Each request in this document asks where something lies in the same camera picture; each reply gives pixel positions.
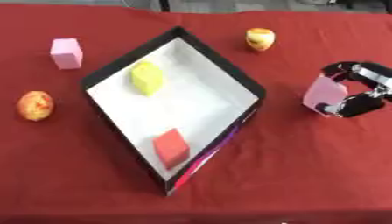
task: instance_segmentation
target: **yellow fruit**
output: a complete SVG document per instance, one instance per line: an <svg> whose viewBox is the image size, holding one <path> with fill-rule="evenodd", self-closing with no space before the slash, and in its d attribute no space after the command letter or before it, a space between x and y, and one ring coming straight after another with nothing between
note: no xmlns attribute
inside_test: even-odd
<svg viewBox="0 0 392 224"><path fill-rule="evenodd" d="M31 91L17 102L17 111L27 120L39 121L47 118L53 111L52 97L43 91Z"/></svg>
<svg viewBox="0 0 392 224"><path fill-rule="evenodd" d="M275 33L268 29L252 28L247 30L248 45L257 51L269 49L275 42Z"/></svg>

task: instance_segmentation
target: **black box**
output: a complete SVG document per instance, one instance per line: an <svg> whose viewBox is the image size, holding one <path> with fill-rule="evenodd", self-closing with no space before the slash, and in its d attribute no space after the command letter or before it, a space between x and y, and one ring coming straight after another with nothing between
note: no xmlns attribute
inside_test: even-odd
<svg viewBox="0 0 392 224"><path fill-rule="evenodd" d="M153 96L137 92L130 69L148 60L164 72ZM85 77L93 103L137 151L170 195L225 144L262 105L265 91L238 67L182 27L174 27ZM166 170L152 138L177 128L191 148L184 163Z"/></svg>

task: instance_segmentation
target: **red tablecloth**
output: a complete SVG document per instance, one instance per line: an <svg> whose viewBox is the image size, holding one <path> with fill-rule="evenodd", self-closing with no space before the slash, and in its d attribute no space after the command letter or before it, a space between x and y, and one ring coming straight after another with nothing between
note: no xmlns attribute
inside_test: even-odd
<svg viewBox="0 0 392 224"><path fill-rule="evenodd" d="M263 84L267 99L255 119L165 198L88 104L79 81L174 25ZM276 44L251 52L244 33L252 27L272 29ZM390 15L198 15L1 4L0 33L5 223L390 223L390 107L353 119L325 119L300 105L328 63L392 66ZM80 41L82 69L56 68L49 57L56 38ZM15 103L29 90L45 90L55 99L48 120L27 122L17 115Z"/></svg>

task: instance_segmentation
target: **foam block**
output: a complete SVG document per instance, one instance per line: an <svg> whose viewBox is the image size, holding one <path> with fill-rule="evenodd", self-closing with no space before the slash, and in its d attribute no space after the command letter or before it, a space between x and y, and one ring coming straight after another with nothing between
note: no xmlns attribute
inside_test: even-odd
<svg viewBox="0 0 392 224"><path fill-rule="evenodd" d="M189 158L189 146L177 129L171 129L154 140L155 152L170 170Z"/></svg>
<svg viewBox="0 0 392 224"><path fill-rule="evenodd" d="M163 84L163 73L159 67L149 61L141 61L132 70L132 82L144 95L152 95Z"/></svg>
<svg viewBox="0 0 392 224"><path fill-rule="evenodd" d="M75 38L56 38L51 56L59 69L76 69L81 67L83 51Z"/></svg>
<svg viewBox="0 0 392 224"><path fill-rule="evenodd" d="M320 113L315 109L316 105L324 102L334 105L343 101L348 95L347 88L324 75L320 75L309 87L304 95L303 104Z"/></svg>

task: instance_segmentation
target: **peach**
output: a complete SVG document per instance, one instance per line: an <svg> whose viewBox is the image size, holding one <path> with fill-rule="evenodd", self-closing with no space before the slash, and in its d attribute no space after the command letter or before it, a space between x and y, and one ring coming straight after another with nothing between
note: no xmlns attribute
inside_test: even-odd
<svg viewBox="0 0 392 224"><path fill-rule="evenodd" d="M17 111L27 120L39 121L53 111L52 97L43 91L30 91L17 102Z"/></svg>

